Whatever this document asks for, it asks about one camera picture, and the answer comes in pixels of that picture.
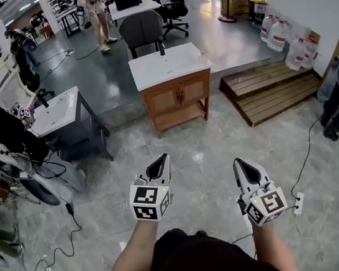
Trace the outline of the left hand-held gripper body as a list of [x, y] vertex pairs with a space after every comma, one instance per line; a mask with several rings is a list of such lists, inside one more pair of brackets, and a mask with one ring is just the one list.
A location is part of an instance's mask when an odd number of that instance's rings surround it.
[[130, 187], [130, 210], [135, 220], [162, 220], [171, 204], [167, 178], [137, 179]]

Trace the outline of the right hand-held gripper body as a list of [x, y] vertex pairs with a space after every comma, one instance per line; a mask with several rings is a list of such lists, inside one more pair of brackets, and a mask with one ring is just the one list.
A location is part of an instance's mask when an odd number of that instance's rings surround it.
[[242, 215], [247, 215], [253, 225], [261, 227], [280, 217], [288, 208], [283, 190], [268, 182], [252, 195], [243, 194], [237, 201]]

